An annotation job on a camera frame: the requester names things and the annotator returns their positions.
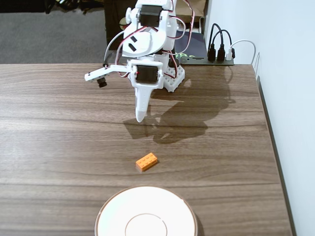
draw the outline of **wood grain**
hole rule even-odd
[[[105,201],[135,185],[182,196],[200,236],[291,235],[251,66],[186,66],[141,124],[127,79],[84,81],[99,67],[0,65],[0,235],[92,236]],[[149,152],[159,163],[140,174]]]

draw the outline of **robotic arm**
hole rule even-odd
[[[122,77],[128,76],[135,89],[135,115],[138,122],[146,115],[154,89],[166,88],[169,92],[174,92],[185,77],[184,69],[176,63],[171,52],[174,51],[177,30],[176,2],[177,0],[138,0],[133,10],[128,8],[126,22],[130,25],[124,31],[115,65],[85,75],[86,81],[97,80],[101,88],[107,85],[106,75],[124,72]],[[127,65],[118,65],[121,48],[124,57],[136,59],[129,60]]]

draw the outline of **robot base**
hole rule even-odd
[[[175,76],[175,69],[168,67],[166,73]],[[177,77],[175,79],[169,77],[168,75],[164,75],[164,88],[166,88],[168,92],[174,92],[184,78],[185,70],[179,66],[177,68]]]

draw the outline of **gray carpet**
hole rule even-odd
[[[103,63],[104,10],[0,14],[0,63]]]

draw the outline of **orange lego brick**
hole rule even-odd
[[[157,157],[154,156],[153,153],[151,152],[148,155],[136,161],[136,168],[139,169],[140,171],[145,171],[152,167],[157,162],[158,162]]]

